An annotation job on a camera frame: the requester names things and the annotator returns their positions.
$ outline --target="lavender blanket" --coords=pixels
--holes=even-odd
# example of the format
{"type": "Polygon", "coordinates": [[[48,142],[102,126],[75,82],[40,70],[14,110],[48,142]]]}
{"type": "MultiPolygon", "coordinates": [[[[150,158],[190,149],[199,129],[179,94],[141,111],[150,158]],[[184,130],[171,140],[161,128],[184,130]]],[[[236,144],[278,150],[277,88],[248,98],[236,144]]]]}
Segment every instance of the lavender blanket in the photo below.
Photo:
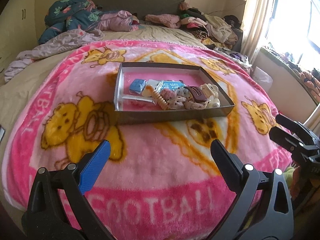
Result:
{"type": "Polygon", "coordinates": [[[110,12],[100,17],[97,29],[101,31],[131,32],[141,28],[132,24],[132,14],[128,11],[110,12]]]}
{"type": "Polygon", "coordinates": [[[35,47],[33,50],[25,50],[18,54],[16,60],[10,63],[4,71],[4,81],[7,83],[31,63],[62,52],[77,49],[93,41],[99,41],[104,34],[100,30],[86,33],[81,29],[70,30],[59,34],[45,44],[35,47]]]}

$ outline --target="pink blanket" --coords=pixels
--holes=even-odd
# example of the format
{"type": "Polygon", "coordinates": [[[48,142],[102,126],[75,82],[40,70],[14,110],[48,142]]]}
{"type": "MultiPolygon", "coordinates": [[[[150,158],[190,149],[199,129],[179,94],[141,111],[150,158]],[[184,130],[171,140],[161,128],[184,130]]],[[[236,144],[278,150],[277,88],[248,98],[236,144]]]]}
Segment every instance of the pink blanket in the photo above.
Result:
{"type": "Polygon", "coordinates": [[[147,14],[145,20],[153,23],[163,24],[164,26],[167,26],[168,28],[172,28],[172,29],[178,29],[181,26],[179,16],[173,15],[173,14],[161,14],[161,15],[147,14]]]}
{"type": "MultiPolygon", "coordinates": [[[[110,159],[85,195],[115,237],[205,236],[235,196],[212,160],[212,140],[220,139],[259,170],[284,170],[290,154],[268,136],[276,114],[262,88],[214,51],[149,41],[92,43],[52,71],[18,118],[2,166],[6,197],[26,208],[38,168],[78,162],[105,138],[112,147],[110,159]],[[124,61],[200,65],[236,106],[228,117],[118,126],[111,102],[124,61]]],[[[64,194],[62,199],[78,227],[64,194]]]]}

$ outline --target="beige bed sheet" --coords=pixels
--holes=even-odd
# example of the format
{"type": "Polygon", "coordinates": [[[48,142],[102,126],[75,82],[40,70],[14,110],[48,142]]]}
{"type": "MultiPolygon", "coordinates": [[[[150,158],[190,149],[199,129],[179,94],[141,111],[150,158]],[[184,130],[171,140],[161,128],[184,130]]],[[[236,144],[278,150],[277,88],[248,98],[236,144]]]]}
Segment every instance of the beige bed sheet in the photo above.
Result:
{"type": "MultiPolygon", "coordinates": [[[[103,40],[148,40],[148,41],[164,41],[182,45],[197,46],[205,48],[194,36],[179,29],[169,29],[166,27],[144,25],[144,29],[134,32],[112,32],[105,31],[103,40]]],[[[24,109],[27,102],[37,91],[51,70],[72,51],[64,52],[49,58],[37,61],[6,85],[0,83],[0,124],[5,129],[4,138],[0,144],[0,165],[2,167],[2,159],[4,150],[9,139],[11,130],[24,109]]],[[[4,83],[3,72],[0,75],[1,81],[4,83]]],[[[2,180],[0,180],[0,201],[12,220],[21,227],[22,211],[11,206],[4,197],[2,180]]]]}

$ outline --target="teal floral blanket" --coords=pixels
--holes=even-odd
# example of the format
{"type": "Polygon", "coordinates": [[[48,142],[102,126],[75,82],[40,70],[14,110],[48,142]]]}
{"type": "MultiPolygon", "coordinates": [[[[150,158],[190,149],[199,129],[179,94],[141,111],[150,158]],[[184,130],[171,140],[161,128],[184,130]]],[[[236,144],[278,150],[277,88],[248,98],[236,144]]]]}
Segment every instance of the teal floral blanket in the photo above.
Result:
{"type": "Polygon", "coordinates": [[[97,27],[103,12],[91,0],[60,0],[53,3],[44,18],[47,29],[38,40],[44,44],[60,33],[82,29],[90,32],[97,27]]]}

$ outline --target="tray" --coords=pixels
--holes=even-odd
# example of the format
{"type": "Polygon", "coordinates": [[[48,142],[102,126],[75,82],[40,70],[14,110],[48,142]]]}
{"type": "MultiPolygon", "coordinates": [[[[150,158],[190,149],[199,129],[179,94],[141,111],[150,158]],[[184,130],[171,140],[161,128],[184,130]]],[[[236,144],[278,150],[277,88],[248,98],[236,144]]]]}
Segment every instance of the tray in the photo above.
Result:
{"type": "Polygon", "coordinates": [[[235,106],[222,87],[203,68],[192,65],[124,62],[120,64],[114,104],[118,124],[136,124],[150,122],[171,122],[191,119],[227,116],[235,106]],[[149,103],[148,109],[141,105],[131,105],[130,99],[123,99],[128,93],[130,83],[135,78],[155,80],[183,80],[187,86],[199,86],[204,83],[214,84],[219,88],[220,107],[194,110],[160,110],[159,106],[149,103]]]}

